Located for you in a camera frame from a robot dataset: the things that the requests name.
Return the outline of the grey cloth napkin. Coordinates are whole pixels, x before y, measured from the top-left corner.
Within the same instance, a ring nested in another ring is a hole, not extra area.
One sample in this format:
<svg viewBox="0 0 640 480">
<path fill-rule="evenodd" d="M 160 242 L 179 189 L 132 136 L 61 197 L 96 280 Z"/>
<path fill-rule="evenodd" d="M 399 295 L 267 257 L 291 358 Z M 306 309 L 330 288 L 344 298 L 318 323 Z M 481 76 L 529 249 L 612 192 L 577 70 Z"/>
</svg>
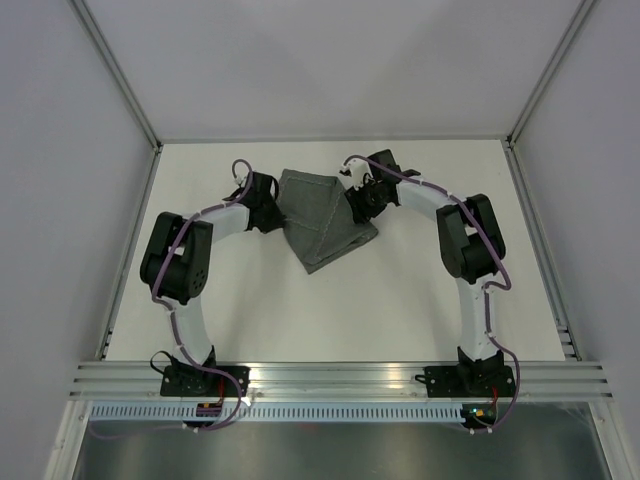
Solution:
<svg viewBox="0 0 640 480">
<path fill-rule="evenodd" d="M 346 190 L 335 176 L 285 169 L 279 187 L 285 239 L 309 274 L 378 235 L 373 224 L 354 222 Z"/>
</svg>

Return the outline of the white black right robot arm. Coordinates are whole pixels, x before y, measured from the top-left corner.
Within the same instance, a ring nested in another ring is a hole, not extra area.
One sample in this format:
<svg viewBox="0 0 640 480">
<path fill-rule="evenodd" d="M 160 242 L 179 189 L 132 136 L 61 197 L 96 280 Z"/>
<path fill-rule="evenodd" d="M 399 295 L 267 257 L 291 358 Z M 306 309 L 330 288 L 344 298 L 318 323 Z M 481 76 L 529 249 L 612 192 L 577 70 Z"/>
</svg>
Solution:
<svg viewBox="0 0 640 480">
<path fill-rule="evenodd" d="M 430 398 L 491 398 L 514 392 L 513 373 L 491 331 L 493 288 L 508 290 L 506 246 L 490 199 L 459 198 L 404 170 L 390 150 L 352 155 L 340 167 L 350 178 L 346 199 L 353 219 L 364 223 L 387 206 L 411 209 L 435 221 L 440 257 L 458 289 L 461 336 L 453 366 L 428 366 L 416 375 Z"/>
</svg>

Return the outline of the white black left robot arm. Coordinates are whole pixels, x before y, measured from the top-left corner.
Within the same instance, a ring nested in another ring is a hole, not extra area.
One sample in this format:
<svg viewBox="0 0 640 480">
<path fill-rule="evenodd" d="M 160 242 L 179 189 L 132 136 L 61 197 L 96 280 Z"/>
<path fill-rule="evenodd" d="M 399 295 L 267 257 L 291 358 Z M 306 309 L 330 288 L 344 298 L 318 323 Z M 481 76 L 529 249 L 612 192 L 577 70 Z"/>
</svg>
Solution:
<svg viewBox="0 0 640 480">
<path fill-rule="evenodd" d="M 285 223 L 273 176 L 250 171 L 236 183 L 238 188 L 221 203 L 189 217 L 159 214 L 139 271 L 151 300 L 167 313 L 175 346 L 170 355 L 172 368 L 184 373 L 184 385 L 198 396 L 216 389 L 221 372 L 200 299 L 214 244 L 254 229 L 270 233 Z"/>
</svg>

